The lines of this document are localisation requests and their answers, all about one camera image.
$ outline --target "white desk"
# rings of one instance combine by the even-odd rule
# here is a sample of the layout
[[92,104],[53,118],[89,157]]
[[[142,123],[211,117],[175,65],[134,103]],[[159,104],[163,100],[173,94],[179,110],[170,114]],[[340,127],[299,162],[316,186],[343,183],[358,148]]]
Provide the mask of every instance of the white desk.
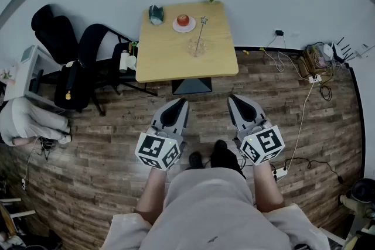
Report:
[[44,69],[44,74],[49,74],[56,71],[61,71],[61,65],[57,64],[53,58],[43,52],[38,46],[32,46],[30,59],[24,63],[17,63],[17,72],[14,80],[15,84],[8,83],[6,85],[4,101],[8,101],[17,97],[29,97],[35,100],[44,102],[53,107],[53,101],[43,98],[31,91],[29,91],[31,79],[35,78],[40,69]]

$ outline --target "black cable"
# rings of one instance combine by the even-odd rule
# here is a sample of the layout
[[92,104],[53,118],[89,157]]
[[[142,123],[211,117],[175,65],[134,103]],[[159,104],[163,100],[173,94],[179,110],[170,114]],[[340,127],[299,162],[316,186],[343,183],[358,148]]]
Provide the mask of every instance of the black cable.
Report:
[[315,44],[308,44],[306,47],[305,47],[305,50],[307,50],[307,48],[309,47],[309,46],[314,46],[314,45],[316,45],[316,44],[324,44],[323,42],[316,42]]
[[307,169],[311,169],[311,163],[312,163],[312,162],[316,162],[316,163],[325,163],[325,164],[327,164],[327,165],[329,166],[330,170],[331,170],[332,172],[334,172],[334,174],[337,175],[337,177],[338,177],[337,180],[339,181],[340,184],[342,184],[343,186],[351,187],[350,185],[344,184],[344,180],[343,180],[343,178],[338,174],[338,172],[336,172],[336,171],[334,171],[334,170],[332,169],[332,167],[330,166],[330,164],[329,164],[328,162],[321,162],[320,160],[315,160],[315,159],[313,159],[313,160],[309,160],[309,159],[304,158],[304,157],[293,157],[292,159],[287,159],[287,160],[284,162],[284,170],[287,169],[287,162],[288,162],[289,160],[293,160],[293,159],[303,159],[303,160],[307,160],[307,161],[309,162],[308,165],[307,165]]
[[274,39],[273,39],[272,41],[270,41],[270,42],[268,43],[268,45],[264,48],[264,50],[267,49],[267,47],[268,47],[269,45],[271,45],[271,44],[274,42],[274,40],[276,40],[277,37],[278,37],[278,36],[275,36]]
[[243,169],[243,168],[245,168],[245,166],[246,166],[246,160],[247,160],[247,157],[246,156],[244,156],[244,155],[242,155],[242,157],[243,157],[243,163],[241,163],[241,170]]
[[[14,159],[13,159],[13,156],[12,156],[12,152],[11,152],[11,150],[9,149],[9,146],[7,145],[6,148],[7,148],[8,152],[9,152],[9,156],[10,156],[11,159],[12,159],[12,162],[13,162],[13,165],[14,165],[14,167],[15,167],[15,169],[16,169],[17,175],[18,175],[19,177],[21,177],[21,176],[20,176],[20,173],[19,173],[19,169],[18,169],[17,165],[16,165],[15,162],[14,162]],[[33,208],[34,208],[34,210],[36,211],[35,214],[36,214],[37,218],[39,219],[39,221],[40,221],[41,223],[43,223],[42,219],[39,217],[39,214],[38,214],[38,211],[37,211],[37,209],[36,209],[36,207],[35,207],[34,201],[32,200],[32,196],[29,195],[29,192],[28,192],[27,190],[25,190],[25,191],[26,191],[26,194],[27,194],[28,197],[29,197],[29,199],[28,199],[29,202],[33,205]]]
[[331,63],[331,66],[332,66],[332,74],[331,74],[330,78],[328,80],[324,81],[324,82],[321,82],[321,86],[320,86],[320,89],[319,89],[319,91],[321,92],[321,96],[323,97],[323,99],[325,101],[331,101],[331,99],[332,99],[332,89],[330,87],[328,87],[327,85],[325,85],[335,75],[335,67],[333,66],[332,63]]
[[270,165],[271,165],[272,168],[274,168],[274,172],[276,172],[276,167],[271,163],[270,163]]

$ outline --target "table leg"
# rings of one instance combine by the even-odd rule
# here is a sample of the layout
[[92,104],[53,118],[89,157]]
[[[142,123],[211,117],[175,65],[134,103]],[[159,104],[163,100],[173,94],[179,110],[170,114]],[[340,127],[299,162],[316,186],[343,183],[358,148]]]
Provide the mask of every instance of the table leg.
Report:
[[212,92],[211,78],[190,78],[172,80],[172,94],[197,94]]
[[8,202],[19,202],[21,198],[9,198],[9,199],[0,199],[0,202],[8,203]]
[[33,93],[33,92],[27,91],[27,92],[25,92],[25,95],[26,95],[27,97],[33,98],[33,99],[38,100],[38,101],[40,101],[40,102],[43,102],[43,103],[45,103],[45,104],[51,105],[52,107],[60,108],[60,107],[58,107],[57,105],[55,105],[53,101],[48,100],[48,99],[46,99],[46,98],[44,98],[44,97],[42,97],[42,96],[39,96],[39,95],[37,95],[37,94],[35,94],[35,93]]
[[21,213],[15,213],[15,214],[10,214],[11,218],[19,218],[19,217],[25,217],[27,215],[34,215],[35,210],[29,210],[29,211],[23,211]]

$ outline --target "human leg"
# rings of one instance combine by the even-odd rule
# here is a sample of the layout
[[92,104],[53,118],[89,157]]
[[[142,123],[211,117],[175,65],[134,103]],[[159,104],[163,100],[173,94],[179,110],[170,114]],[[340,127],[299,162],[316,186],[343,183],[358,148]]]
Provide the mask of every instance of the human leg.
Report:
[[31,118],[41,126],[57,129],[59,131],[68,132],[68,119],[64,116],[57,115],[54,112],[47,111],[37,107],[29,102],[29,114]]
[[214,150],[211,154],[212,168],[228,168],[239,172],[245,179],[240,165],[238,164],[236,155],[228,149],[227,144],[223,140],[215,143]]
[[23,115],[19,118],[17,131],[22,138],[32,136],[42,136],[52,140],[63,140],[66,135],[49,127],[41,126],[35,122],[29,115]]

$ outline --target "wooden floor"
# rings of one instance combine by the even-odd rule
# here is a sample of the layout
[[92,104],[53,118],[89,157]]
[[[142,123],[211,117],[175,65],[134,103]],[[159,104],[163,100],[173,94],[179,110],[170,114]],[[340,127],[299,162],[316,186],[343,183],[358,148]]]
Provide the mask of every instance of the wooden floor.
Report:
[[[229,141],[230,149],[238,154],[231,141],[236,130],[227,108],[230,93],[257,101],[271,122],[278,125],[286,147],[272,163],[281,167],[291,157],[310,86],[285,57],[283,73],[277,72],[274,62],[263,52],[250,52],[248,56],[237,53],[237,58],[237,76],[213,78],[213,93],[186,97],[190,101],[184,131],[187,147],[180,162],[168,172],[169,181],[187,167],[188,156],[194,150],[208,157],[217,139]],[[352,184],[360,177],[362,158],[356,93],[346,68],[341,68],[329,85],[333,93],[329,102],[321,97],[318,87],[311,92],[296,157],[327,161],[346,184]],[[47,228],[52,228],[63,238],[65,249],[98,249],[112,215],[132,211],[149,172],[134,156],[139,133],[146,130],[156,109],[175,98],[170,82],[149,87],[159,97],[125,87],[119,87],[121,96],[110,89],[98,91],[106,117],[98,116],[93,104],[81,114],[66,114],[72,125],[72,143],[57,147],[48,162],[33,154],[26,191],[21,188],[21,177],[32,146],[1,146],[0,171],[8,176],[11,192],[21,196],[27,208],[37,211],[37,216],[28,217],[33,232],[45,234]],[[349,213],[337,206],[338,194],[348,187],[339,184],[327,165],[313,163],[309,170],[307,165],[293,161],[278,186],[287,203],[297,203],[317,227],[334,230]],[[252,188],[251,167],[245,167],[244,173]]]

